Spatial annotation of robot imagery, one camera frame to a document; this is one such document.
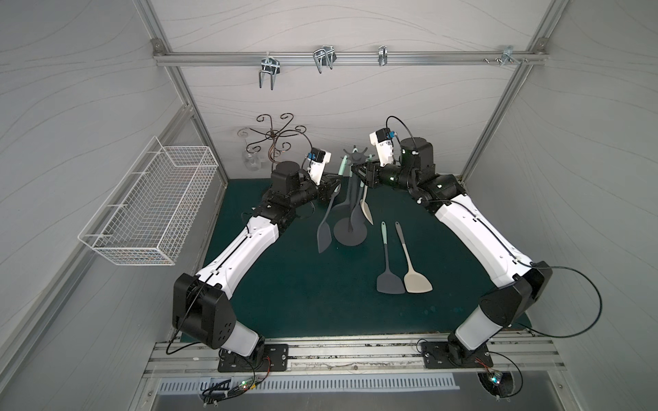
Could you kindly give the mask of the grey slotted turner mint handle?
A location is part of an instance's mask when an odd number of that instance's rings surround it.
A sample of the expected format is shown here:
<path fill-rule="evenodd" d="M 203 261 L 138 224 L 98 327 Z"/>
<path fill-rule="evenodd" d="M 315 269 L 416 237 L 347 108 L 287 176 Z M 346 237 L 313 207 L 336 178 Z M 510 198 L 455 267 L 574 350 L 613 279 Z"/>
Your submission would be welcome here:
<path fill-rule="evenodd" d="M 334 201 L 336 197 L 339 195 L 341 187 L 342 185 L 339 184 L 332 192 L 332 195 L 330 197 L 330 202 L 327 207 L 327 211 L 317 229 L 316 239 L 317 239 L 318 253 L 324 253 L 332 243 L 332 231 L 327 222 L 327 219 L 333 208 Z"/>

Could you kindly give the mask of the beige spatula grey handle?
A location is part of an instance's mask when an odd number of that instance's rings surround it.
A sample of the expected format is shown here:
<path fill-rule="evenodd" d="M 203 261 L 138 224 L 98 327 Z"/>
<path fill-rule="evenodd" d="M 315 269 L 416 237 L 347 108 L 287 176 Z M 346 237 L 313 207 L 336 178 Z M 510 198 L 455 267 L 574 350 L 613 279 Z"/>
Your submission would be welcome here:
<path fill-rule="evenodd" d="M 404 256 L 407 262 L 407 272 L 404 274 L 404 287 L 408 293 L 411 294 L 425 294 L 433 290 L 433 285 L 430 281 L 420 272 L 418 272 L 411 261 L 409 249 L 404 238 L 404 231 L 400 222 L 395 222 L 395 229 L 402 245 Z"/>

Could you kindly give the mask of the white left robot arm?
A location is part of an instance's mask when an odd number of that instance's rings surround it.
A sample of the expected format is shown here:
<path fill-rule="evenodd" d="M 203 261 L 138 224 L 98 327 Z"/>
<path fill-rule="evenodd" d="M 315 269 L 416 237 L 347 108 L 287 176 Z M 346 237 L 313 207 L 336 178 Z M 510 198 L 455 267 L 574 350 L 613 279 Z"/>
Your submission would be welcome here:
<path fill-rule="evenodd" d="M 172 326 L 211 349 L 250 357 L 264 345 L 259 333 L 236 319 L 231 306 L 238 284 L 258 258 L 296 218 L 296 209 L 339 193 L 342 177 L 276 165 L 264 193 L 237 237 L 196 274 L 182 274 L 173 287 Z"/>

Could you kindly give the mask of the grey spatula mint handle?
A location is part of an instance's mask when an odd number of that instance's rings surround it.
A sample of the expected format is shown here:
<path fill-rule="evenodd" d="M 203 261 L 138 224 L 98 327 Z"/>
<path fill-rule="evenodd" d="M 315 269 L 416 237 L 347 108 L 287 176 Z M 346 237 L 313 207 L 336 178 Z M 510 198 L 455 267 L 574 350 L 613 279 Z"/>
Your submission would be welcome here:
<path fill-rule="evenodd" d="M 403 280 L 391 271 L 389 251 L 388 251 L 388 235 L 387 224 L 382 222 L 380 224 L 381 237 L 384 248 L 385 269 L 376 279 L 376 289 L 378 292 L 387 295 L 402 295 L 406 292 Z"/>

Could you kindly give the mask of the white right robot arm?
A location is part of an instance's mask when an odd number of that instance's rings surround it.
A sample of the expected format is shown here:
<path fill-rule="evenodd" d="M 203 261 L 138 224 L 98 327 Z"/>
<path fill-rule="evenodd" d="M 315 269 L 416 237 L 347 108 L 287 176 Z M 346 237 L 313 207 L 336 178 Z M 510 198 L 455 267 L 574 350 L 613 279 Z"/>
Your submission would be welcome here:
<path fill-rule="evenodd" d="M 449 356 L 461 363 L 534 305 L 553 272 L 492 227 L 456 176 L 436 173 L 434 149 L 427 140 L 410 137 L 395 142 L 388 128 L 371 133 L 369 139 L 377 158 L 354 164 L 353 172 L 369 188 L 387 185 L 407 191 L 464 243 L 495 285 L 448 338 Z"/>

